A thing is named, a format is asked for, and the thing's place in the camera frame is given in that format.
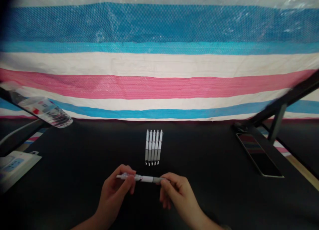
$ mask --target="phone screen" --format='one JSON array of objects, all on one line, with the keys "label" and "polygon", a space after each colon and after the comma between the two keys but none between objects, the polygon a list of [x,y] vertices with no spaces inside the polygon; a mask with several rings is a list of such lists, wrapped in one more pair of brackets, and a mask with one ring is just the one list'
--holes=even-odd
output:
[{"label": "phone screen", "polygon": [[238,133],[237,137],[263,176],[283,178],[277,166],[252,135]]}]

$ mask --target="plastic sheet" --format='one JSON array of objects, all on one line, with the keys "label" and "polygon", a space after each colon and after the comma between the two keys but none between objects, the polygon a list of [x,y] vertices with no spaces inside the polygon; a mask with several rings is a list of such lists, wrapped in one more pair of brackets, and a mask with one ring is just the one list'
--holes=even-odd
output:
[{"label": "plastic sheet", "polygon": [[[248,118],[319,67],[319,0],[15,0],[0,78],[72,117]],[[287,117],[317,117],[319,95]]]}]

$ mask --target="pen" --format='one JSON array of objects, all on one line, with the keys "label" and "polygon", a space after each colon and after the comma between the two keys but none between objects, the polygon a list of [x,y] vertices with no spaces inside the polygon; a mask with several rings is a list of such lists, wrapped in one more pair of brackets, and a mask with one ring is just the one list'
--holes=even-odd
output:
[{"label": "pen", "polygon": [[148,156],[148,164],[151,164],[151,151],[152,151],[152,130],[150,130],[150,138],[149,138],[149,156]]},{"label": "pen", "polygon": [[163,130],[161,130],[159,135],[159,150],[157,153],[157,165],[160,163],[160,150],[162,148],[163,135],[164,135]]},{"label": "pen", "polygon": [[151,155],[151,163],[153,165],[154,162],[154,149],[155,149],[155,130],[153,132],[153,141],[152,141],[152,155]]},{"label": "pen", "polygon": [[[125,180],[130,175],[131,174],[123,173],[122,175],[117,175],[116,178]],[[157,177],[143,176],[143,175],[133,175],[133,176],[135,178],[135,181],[148,182],[148,183],[160,183],[161,180],[165,179],[165,178],[157,178]]]},{"label": "pen", "polygon": [[154,155],[154,165],[156,165],[157,161],[157,150],[159,148],[159,131],[156,132],[156,143],[155,143],[155,155]]},{"label": "pen", "polygon": [[149,153],[149,130],[147,130],[146,132],[145,165],[147,165],[148,153]]}]

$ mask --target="left hand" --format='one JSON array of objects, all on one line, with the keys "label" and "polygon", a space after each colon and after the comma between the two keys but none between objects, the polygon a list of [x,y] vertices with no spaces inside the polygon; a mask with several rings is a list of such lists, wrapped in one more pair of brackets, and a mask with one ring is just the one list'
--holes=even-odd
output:
[{"label": "left hand", "polygon": [[103,229],[108,229],[115,221],[126,193],[134,193],[134,176],[129,176],[125,181],[117,179],[116,176],[122,173],[134,175],[136,171],[122,164],[104,181],[99,206],[92,217]]}]

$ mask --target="right hand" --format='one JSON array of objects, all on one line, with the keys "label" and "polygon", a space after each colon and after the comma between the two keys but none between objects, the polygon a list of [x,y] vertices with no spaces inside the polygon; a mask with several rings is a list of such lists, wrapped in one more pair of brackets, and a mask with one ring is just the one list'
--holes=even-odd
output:
[{"label": "right hand", "polygon": [[192,229],[222,229],[203,213],[187,178],[173,173],[161,177],[165,178],[160,182],[159,196],[163,208],[170,209],[172,201],[181,218]]}]

